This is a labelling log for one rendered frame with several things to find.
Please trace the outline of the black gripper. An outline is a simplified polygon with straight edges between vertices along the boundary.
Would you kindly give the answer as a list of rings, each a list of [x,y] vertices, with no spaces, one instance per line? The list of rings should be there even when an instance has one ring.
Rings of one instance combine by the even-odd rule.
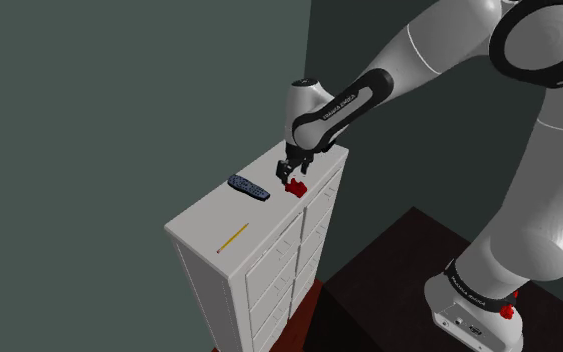
[[[288,183],[288,177],[293,172],[293,168],[300,167],[300,172],[306,175],[310,163],[314,159],[312,151],[304,150],[296,145],[287,144],[285,147],[286,160],[279,160],[276,166],[275,175],[283,185]]]

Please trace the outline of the small red block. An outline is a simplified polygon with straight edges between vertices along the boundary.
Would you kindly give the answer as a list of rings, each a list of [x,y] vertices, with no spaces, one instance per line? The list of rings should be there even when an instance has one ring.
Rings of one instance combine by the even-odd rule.
[[[307,192],[306,185],[302,181],[297,181],[295,178],[292,178],[288,183],[286,183],[284,189],[286,192],[291,193],[298,198],[301,198]]]

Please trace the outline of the blue remote control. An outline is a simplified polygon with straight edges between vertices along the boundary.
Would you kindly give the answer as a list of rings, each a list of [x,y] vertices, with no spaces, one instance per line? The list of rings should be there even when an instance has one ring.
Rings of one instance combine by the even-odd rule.
[[[270,198],[270,193],[265,189],[236,174],[231,175],[227,179],[227,184],[234,190],[246,194],[258,201],[266,201]]]

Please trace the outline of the white chest of drawers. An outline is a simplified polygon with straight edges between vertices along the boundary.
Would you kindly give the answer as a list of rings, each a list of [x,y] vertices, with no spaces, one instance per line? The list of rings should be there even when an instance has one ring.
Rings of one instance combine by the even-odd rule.
[[[284,154],[279,142],[238,172],[268,200],[221,183],[165,226],[218,352],[269,352],[314,281],[349,151],[335,145],[293,172],[301,198],[275,175]]]

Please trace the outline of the yellow pencil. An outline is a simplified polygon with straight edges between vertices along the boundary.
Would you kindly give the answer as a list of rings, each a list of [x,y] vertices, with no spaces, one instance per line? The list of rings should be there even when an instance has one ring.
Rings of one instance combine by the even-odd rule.
[[[235,234],[233,234],[229,239],[227,239],[223,245],[216,251],[220,254],[230,243],[232,243],[248,226],[250,223],[244,224]]]

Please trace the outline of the dark robot stand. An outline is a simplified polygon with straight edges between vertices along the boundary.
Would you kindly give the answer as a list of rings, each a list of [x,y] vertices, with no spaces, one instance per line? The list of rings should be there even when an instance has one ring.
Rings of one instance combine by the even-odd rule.
[[[411,208],[324,283],[304,352],[496,352],[470,348],[436,324],[425,282],[469,243]],[[522,352],[563,352],[563,301],[535,283],[516,307],[523,318]]]

